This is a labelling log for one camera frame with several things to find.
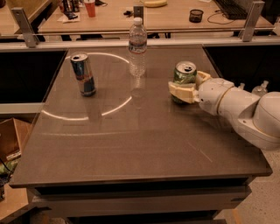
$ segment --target cable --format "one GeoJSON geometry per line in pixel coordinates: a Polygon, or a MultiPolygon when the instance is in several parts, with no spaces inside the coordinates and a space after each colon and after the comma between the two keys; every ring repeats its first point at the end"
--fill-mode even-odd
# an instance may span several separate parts
{"type": "Polygon", "coordinates": [[[3,160],[0,158],[1,163],[3,164],[3,166],[7,169],[7,171],[11,172],[11,170],[7,167],[7,165],[5,164],[5,162],[3,162],[3,160]]]}
{"type": "Polygon", "coordinates": [[[207,18],[207,21],[208,21],[209,23],[211,23],[211,24],[229,25],[229,24],[231,24],[231,23],[233,23],[233,22],[235,21],[235,20],[232,20],[232,21],[227,22],[227,23],[224,23],[224,24],[223,24],[223,23],[217,23],[217,22],[210,21],[210,18],[213,17],[213,16],[216,16],[216,15],[222,14],[222,16],[225,17],[225,14],[223,14],[221,11],[216,10],[215,12],[217,12],[217,13],[214,13],[213,15],[211,15],[210,17],[207,18]]]}

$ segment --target green soda can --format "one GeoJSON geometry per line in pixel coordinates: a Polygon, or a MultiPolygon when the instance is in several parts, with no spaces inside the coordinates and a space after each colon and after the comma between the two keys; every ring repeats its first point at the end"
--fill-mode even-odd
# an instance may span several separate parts
{"type": "MultiPolygon", "coordinates": [[[[179,85],[195,83],[196,74],[196,66],[191,61],[180,61],[174,69],[173,82],[178,83],[179,85]]],[[[174,95],[171,98],[176,103],[185,103],[174,95]]]]}

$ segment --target plastic bottle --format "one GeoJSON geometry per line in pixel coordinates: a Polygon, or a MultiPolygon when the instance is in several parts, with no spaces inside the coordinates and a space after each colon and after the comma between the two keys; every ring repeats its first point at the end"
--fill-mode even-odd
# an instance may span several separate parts
{"type": "Polygon", "coordinates": [[[238,87],[239,89],[244,89],[244,87],[245,87],[245,83],[240,83],[240,86],[238,87]]]}
{"type": "Polygon", "coordinates": [[[259,96],[263,96],[263,95],[267,94],[268,90],[266,87],[268,85],[269,85],[269,82],[264,80],[261,86],[257,86],[257,87],[253,88],[252,94],[259,95],[259,96]]]}
{"type": "Polygon", "coordinates": [[[146,70],[147,31],[140,17],[135,17],[133,21],[129,30],[129,71],[132,75],[140,77],[146,70]]]}

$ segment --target bottle label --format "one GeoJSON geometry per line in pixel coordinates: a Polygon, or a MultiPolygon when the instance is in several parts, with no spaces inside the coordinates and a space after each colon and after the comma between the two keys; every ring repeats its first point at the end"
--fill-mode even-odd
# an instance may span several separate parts
{"type": "Polygon", "coordinates": [[[129,42],[129,51],[131,53],[145,53],[147,49],[147,41],[129,42]]]}

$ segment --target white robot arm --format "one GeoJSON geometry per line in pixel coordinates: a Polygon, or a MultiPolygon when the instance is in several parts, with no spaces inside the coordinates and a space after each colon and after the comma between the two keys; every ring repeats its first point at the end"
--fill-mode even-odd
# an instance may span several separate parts
{"type": "Polygon", "coordinates": [[[260,97],[222,78],[208,78],[200,83],[198,92],[193,92],[192,102],[198,102],[201,109],[213,116],[225,117],[236,133],[254,146],[262,150],[280,149],[279,92],[260,97]]]}

